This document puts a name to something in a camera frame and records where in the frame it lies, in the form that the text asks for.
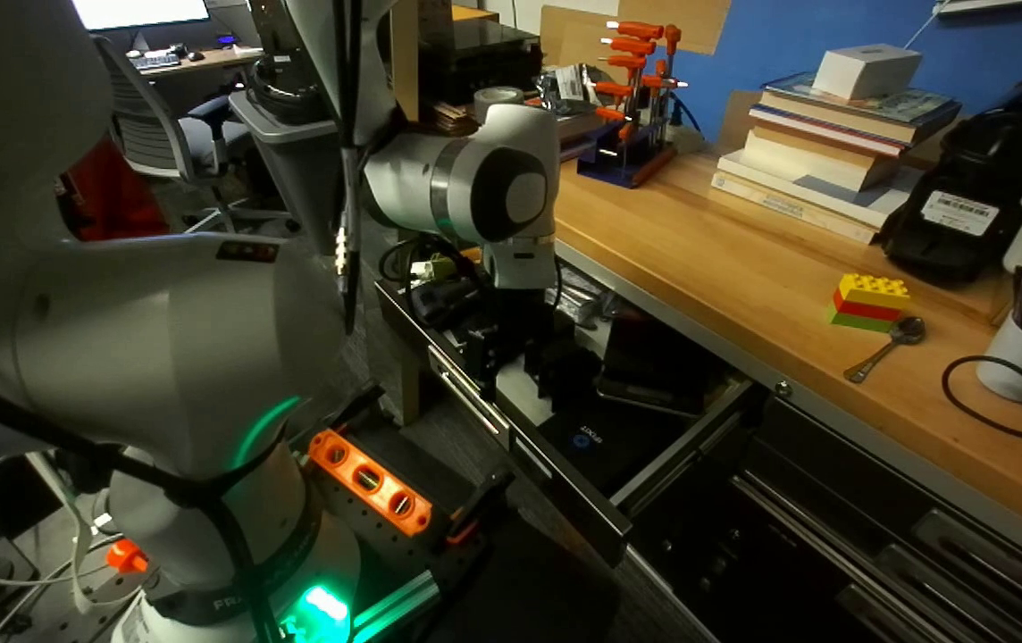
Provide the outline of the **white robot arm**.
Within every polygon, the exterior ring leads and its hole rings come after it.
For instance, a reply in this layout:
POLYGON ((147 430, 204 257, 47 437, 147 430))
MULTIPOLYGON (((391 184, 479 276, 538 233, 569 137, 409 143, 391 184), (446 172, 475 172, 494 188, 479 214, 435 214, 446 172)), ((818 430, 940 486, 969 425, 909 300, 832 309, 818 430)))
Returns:
POLYGON ((60 178, 108 133, 78 9, 0 0, 0 454, 111 469, 116 526, 152 556, 111 643, 354 643, 360 546, 288 442, 344 278, 297 238, 73 238, 60 178))

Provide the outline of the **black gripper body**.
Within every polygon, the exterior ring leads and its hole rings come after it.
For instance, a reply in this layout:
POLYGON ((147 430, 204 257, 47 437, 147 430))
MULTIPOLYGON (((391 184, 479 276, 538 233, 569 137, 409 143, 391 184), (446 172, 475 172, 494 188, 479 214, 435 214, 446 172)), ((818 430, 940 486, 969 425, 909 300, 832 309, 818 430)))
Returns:
POLYGON ((571 320, 540 294, 488 289, 460 320, 465 370, 483 386, 514 356, 540 375, 571 348, 571 320))

